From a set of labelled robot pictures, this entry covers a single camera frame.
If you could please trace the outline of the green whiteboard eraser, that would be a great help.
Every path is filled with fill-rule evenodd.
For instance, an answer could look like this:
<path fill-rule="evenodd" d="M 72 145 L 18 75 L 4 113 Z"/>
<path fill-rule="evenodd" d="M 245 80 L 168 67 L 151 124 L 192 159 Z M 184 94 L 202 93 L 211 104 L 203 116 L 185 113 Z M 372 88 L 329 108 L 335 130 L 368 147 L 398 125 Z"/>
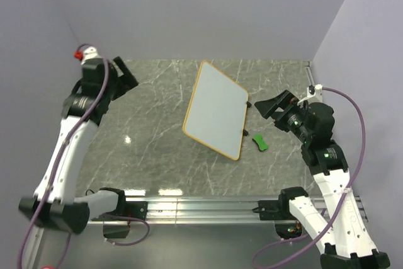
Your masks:
<path fill-rule="evenodd" d="M 261 134 L 256 134 L 252 137 L 252 141 L 256 144 L 258 150 L 263 152 L 268 149 L 267 143 L 265 143 Z"/>

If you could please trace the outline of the yellow framed whiteboard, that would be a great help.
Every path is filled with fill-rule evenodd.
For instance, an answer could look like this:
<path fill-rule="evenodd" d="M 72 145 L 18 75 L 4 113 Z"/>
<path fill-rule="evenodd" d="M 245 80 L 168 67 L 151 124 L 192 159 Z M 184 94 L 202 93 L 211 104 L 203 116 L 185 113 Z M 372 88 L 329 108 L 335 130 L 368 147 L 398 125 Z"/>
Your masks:
<path fill-rule="evenodd" d="M 248 102 L 245 88 L 203 61 L 182 130 L 193 140 L 236 161 L 241 155 Z"/>

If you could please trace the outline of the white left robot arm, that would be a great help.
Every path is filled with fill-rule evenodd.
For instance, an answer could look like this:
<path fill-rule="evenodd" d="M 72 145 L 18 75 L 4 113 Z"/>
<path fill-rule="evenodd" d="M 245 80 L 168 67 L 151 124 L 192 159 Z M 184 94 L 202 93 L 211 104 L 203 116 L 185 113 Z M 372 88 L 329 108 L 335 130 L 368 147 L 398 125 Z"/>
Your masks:
<path fill-rule="evenodd" d="M 77 197 L 76 184 L 110 103 L 139 83 L 120 57 L 108 60 L 90 44 L 78 46 L 74 57 L 80 61 L 82 76 L 63 103 L 54 152 L 34 194 L 21 198 L 18 208 L 37 227 L 80 234 L 93 218 L 107 214 L 120 220 L 127 214 L 123 190 L 104 187 Z"/>

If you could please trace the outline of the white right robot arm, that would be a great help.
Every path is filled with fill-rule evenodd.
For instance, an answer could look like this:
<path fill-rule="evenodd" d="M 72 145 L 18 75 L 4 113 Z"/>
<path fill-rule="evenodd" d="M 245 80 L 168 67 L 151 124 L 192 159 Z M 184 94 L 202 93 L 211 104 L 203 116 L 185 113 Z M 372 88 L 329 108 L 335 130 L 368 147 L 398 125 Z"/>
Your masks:
<path fill-rule="evenodd" d="M 283 189 L 278 196 L 280 215 L 298 221 L 312 240 L 272 268 L 286 265 L 313 246 L 321 254 L 322 268 L 389 268 L 389 256 L 379 251 L 371 239 L 352 189 L 365 153 L 365 123 L 360 122 L 360 155 L 351 173 L 343 150 L 332 138 L 334 110 L 323 102 L 325 90 L 320 84 L 309 86 L 303 99 L 284 90 L 274 98 L 254 104 L 263 118 L 272 118 L 276 128 L 291 132 L 301 142 L 302 158 L 329 214 L 326 220 L 302 187 Z"/>

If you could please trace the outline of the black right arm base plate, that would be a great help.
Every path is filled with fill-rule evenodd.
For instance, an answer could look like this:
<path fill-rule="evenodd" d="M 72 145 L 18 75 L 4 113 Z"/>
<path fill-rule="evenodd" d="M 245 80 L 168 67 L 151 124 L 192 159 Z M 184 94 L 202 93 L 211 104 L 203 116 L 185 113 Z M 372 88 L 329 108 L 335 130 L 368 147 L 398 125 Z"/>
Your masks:
<path fill-rule="evenodd" d="M 295 220 L 278 200 L 259 200 L 252 212 L 258 214 L 261 221 Z"/>

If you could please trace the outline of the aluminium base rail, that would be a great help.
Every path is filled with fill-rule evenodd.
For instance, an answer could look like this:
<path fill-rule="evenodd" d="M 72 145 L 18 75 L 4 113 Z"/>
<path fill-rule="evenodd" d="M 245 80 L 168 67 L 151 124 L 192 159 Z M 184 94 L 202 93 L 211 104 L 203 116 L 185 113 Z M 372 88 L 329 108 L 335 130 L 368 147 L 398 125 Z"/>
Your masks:
<path fill-rule="evenodd" d="M 211 197 L 128 197 L 127 201 L 147 201 L 146 221 L 150 224 L 254 224 L 294 222 L 261 221 L 252 212 L 259 200 L 278 200 L 276 196 Z"/>

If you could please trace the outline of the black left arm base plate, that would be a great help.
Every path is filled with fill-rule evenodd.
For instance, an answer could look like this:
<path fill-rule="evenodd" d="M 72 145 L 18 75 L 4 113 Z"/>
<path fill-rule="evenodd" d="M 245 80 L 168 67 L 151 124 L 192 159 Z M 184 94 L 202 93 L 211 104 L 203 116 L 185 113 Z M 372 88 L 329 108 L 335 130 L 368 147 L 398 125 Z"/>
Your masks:
<path fill-rule="evenodd" d="M 146 220 L 147 209 L 147 201 L 126 201 L 123 216 Z"/>

